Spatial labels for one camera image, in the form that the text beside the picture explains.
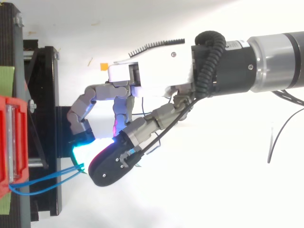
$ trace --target white background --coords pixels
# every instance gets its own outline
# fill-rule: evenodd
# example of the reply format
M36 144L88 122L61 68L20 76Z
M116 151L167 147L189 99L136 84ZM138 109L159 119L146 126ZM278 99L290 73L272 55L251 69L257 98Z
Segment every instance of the white background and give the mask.
M107 80L101 62L128 57L145 43L186 38L205 30L226 40L303 31L303 1L289 0L14 0L24 39L60 49L60 105L71 105L91 84ZM304 98L301 89L291 90ZM145 110L166 102L147 98ZM303 113L271 93L227 95L195 105L188 118L119 182L95 186L85 175L63 185L63 211L34 228L304 227ZM135 112L140 111L136 100ZM112 102L89 115L95 135L112 133ZM63 168L71 165L63 160Z

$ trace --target robotic hand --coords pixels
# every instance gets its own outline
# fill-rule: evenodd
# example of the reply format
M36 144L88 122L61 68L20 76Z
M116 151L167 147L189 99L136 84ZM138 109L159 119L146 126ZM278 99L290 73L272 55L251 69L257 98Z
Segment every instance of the robotic hand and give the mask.
M207 31L195 38L192 47L183 39L161 41L129 55L109 66L109 82L87 87L67 114L75 142L90 143L95 137L86 115L96 101L114 99L114 143L89 166L98 186L123 177L203 98L304 86L304 32L226 42L221 34ZM135 96L168 97L176 92L173 104L132 121ZM142 149L139 145L157 130L163 131Z

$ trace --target blue light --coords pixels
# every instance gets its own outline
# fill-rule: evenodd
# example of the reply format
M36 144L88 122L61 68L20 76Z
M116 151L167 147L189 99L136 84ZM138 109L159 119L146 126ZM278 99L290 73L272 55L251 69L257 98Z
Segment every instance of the blue light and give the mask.
M73 155L77 164L84 163L84 172L88 173L88 168L91 161L96 157L104 148L114 143L111 138L95 139L93 142L75 146L73 148Z

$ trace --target orange piece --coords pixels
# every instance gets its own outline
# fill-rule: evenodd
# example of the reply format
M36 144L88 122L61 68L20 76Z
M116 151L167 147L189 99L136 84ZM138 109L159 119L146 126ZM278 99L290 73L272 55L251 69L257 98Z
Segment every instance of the orange piece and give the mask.
M100 64L101 71L106 71L106 70L108 70L108 68L109 68L109 64L107 64L107 63Z

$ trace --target bolt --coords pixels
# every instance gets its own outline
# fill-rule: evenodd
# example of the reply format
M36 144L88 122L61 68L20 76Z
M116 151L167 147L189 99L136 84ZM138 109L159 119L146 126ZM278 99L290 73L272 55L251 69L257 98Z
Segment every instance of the bolt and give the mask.
M14 17L14 23L15 25L21 27L24 27L23 23L22 23L22 17L21 17L21 13L17 13L16 16Z
M54 52L54 59L57 61L60 60L60 54L58 51Z
M30 113L34 113L36 108L37 108L37 105L35 104L35 102L33 100L29 100L28 109L29 109Z

